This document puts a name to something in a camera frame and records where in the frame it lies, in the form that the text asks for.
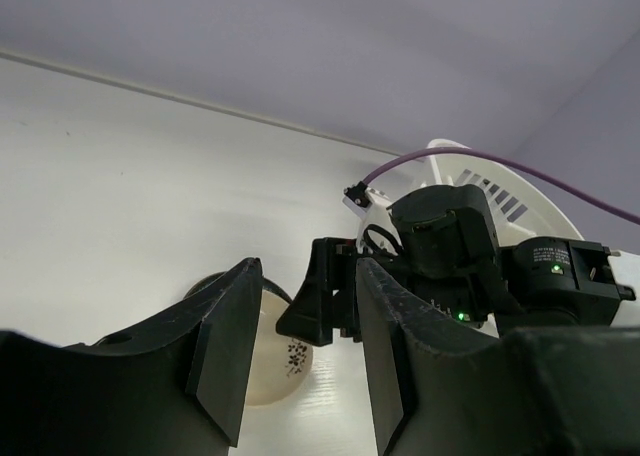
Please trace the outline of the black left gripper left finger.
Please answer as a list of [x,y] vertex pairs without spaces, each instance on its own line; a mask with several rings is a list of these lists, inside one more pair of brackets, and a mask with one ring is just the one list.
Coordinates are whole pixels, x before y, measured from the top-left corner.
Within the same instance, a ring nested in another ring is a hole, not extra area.
[[237,445],[260,309],[247,258],[140,323],[71,347],[78,390],[62,449],[228,449]]

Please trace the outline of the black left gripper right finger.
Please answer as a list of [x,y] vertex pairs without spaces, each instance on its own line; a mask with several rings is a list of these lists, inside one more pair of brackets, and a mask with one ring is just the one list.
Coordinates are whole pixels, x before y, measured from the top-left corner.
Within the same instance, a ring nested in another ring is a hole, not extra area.
[[371,259],[357,265],[356,294],[379,454],[508,454],[497,339],[422,301]]

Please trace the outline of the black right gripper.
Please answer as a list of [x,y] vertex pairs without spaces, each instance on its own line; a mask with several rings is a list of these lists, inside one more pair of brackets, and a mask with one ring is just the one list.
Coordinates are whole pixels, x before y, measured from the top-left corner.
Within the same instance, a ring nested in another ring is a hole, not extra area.
[[315,241],[309,274],[277,320],[277,334],[315,347],[332,344],[334,329],[358,339],[355,265],[362,258],[459,322],[519,314],[502,278],[497,230],[479,187],[424,187],[385,212],[388,226],[368,223],[354,239]]

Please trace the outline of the cream white plate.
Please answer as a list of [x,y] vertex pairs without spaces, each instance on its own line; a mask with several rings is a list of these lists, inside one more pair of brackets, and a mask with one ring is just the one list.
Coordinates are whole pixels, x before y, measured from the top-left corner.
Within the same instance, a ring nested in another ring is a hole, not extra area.
[[[310,374],[313,348],[298,339],[276,332],[276,322],[292,303],[291,297],[276,283],[263,279],[262,301],[257,323],[251,369],[248,376],[245,404],[259,407],[274,404],[293,394]],[[235,329],[230,317],[214,318],[204,323],[203,334],[197,337],[194,367],[190,371],[186,392],[196,395],[198,385],[217,374],[219,367],[206,363],[224,342],[243,336]]]

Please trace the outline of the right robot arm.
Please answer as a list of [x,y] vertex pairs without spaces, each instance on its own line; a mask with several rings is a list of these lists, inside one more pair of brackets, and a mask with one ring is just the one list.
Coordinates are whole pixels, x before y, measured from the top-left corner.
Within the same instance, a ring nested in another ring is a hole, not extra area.
[[355,239],[312,243],[278,334],[313,346],[332,332],[360,340],[356,263],[371,258],[404,289],[452,319],[499,334],[519,326],[609,326],[637,293],[616,281],[600,243],[536,236],[503,246],[483,191],[474,185],[414,190],[365,223]]

